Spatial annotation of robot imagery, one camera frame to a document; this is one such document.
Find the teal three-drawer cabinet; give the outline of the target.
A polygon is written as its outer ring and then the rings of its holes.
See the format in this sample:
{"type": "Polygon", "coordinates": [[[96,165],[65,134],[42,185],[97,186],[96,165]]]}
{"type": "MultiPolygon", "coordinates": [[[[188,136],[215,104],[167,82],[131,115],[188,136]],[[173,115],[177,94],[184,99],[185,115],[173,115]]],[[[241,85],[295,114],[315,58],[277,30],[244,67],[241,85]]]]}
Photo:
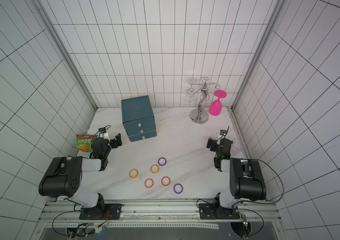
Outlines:
{"type": "Polygon", "coordinates": [[[153,109],[149,96],[121,101],[122,123],[131,142],[157,136],[153,109]]]}

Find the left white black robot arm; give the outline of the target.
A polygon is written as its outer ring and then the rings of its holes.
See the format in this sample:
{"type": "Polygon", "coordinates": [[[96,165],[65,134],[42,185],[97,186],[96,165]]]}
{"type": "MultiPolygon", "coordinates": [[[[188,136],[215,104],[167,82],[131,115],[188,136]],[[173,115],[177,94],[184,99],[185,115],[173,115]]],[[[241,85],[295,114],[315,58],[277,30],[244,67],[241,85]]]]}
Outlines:
{"type": "Polygon", "coordinates": [[[118,220],[122,204],[106,204],[100,193],[84,186],[83,173],[104,171],[112,149],[122,146],[121,134],[114,139],[96,137],[91,142],[92,153],[83,156],[56,157],[39,184],[39,194],[50,198],[63,197],[79,206],[80,220],[118,220]]]}

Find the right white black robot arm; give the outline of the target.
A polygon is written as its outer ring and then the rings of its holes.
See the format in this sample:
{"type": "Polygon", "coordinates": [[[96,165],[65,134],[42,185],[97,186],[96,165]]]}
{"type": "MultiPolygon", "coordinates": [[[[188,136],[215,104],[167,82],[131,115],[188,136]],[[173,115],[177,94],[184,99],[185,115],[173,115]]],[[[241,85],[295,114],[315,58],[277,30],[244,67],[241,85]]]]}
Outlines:
{"type": "Polygon", "coordinates": [[[234,205],[242,200],[251,202],[265,200],[266,184],[257,160],[245,160],[231,156],[233,141],[220,137],[208,139],[207,148],[216,153],[214,167],[229,174],[229,191],[218,193],[212,203],[213,215],[217,219],[240,218],[234,205]]]}

